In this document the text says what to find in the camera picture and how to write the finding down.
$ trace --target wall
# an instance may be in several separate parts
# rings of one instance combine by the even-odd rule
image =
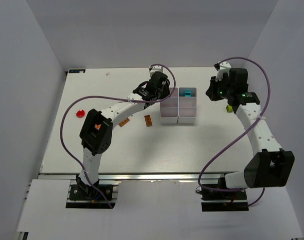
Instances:
[[[0,1],[0,240],[14,236],[64,78],[26,1]]]
[[[65,70],[248,56],[277,0],[27,0]]]
[[[304,234],[304,0],[278,2],[250,58],[262,64],[271,80],[269,126],[283,148],[296,157],[287,190]],[[245,67],[251,89],[264,103],[264,77],[251,64]]]

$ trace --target black mounting plate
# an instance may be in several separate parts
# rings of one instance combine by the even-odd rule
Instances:
[[[109,201],[113,200],[113,185],[98,185],[98,188],[104,193]],[[71,185],[68,199],[72,202],[66,203],[65,208],[67,209],[110,209],[109,205],[104,200],[103,196],[100,195],[100,193],[97,193],[94,198],[88,199],[86,194],[82,191],[82,189],[79,188],[77,184]],[[112,207],[115,206],[114,202],[111,202],[110,204]]]
[[[203,184],[209,188],[217,188],[217,184]],[[230,196],[217,191],[201,190],[202,195],[202,212],[242,212],[248,211],[247,201],[238,202],[239,200],[247,200],[245,191],[230,193]]]

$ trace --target teal object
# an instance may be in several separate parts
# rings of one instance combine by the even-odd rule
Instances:
[[[192,93],[191,91],[184,91],[184,97],[191,97]]]

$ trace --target small pink object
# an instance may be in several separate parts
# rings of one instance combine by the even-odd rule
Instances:
[[[77,111],[76,116],[78,118],[84,117],[85,116],[85,111],[84,110]]]

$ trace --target wooden block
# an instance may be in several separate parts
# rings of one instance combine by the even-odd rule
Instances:
[[[145,117],[145,122],[146,122],[146,126],[147,127],[151,127],[152,126],[152,119],[151,119],[151,116],[150,115],[146,115],[144,116]]]
[[[125,124],[127,124],[128,122],[130,121],[130,119],[129,118],[127,118],[127,119],[124,119],[122,122],[120,122],[118,125],[120,126],[120,127],[123,127]]]

